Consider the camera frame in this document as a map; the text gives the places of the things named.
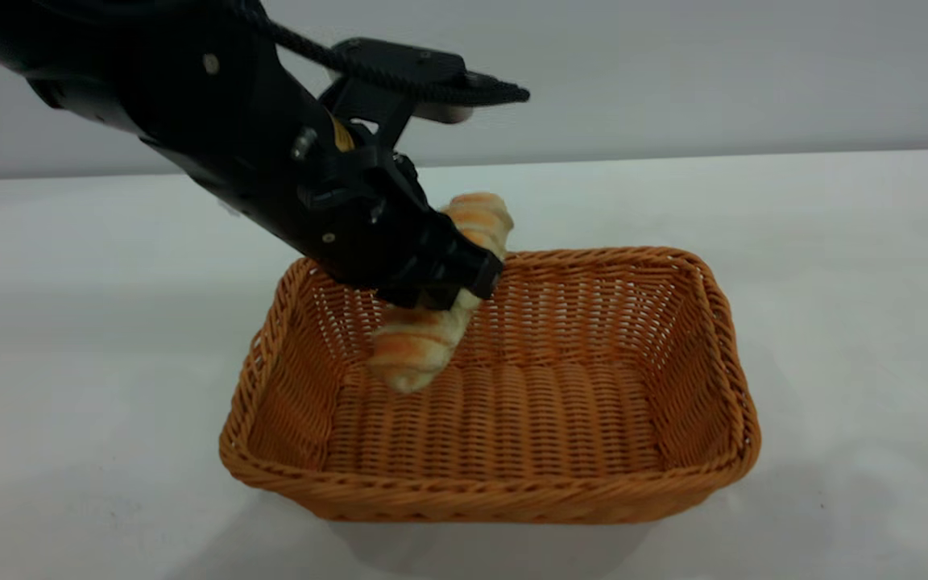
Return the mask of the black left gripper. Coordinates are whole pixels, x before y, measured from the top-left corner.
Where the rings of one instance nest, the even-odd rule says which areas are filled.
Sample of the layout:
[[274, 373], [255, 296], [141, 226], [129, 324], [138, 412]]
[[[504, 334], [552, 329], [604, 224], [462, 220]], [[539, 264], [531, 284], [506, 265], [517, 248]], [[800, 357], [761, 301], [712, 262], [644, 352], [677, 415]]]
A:
[[461, 291], [489, 300], [503, 261], [435, 216], [409, 155], [377, 146], [295, 144], [291, 246], [338, 282], [395, 307], [449, 311]]

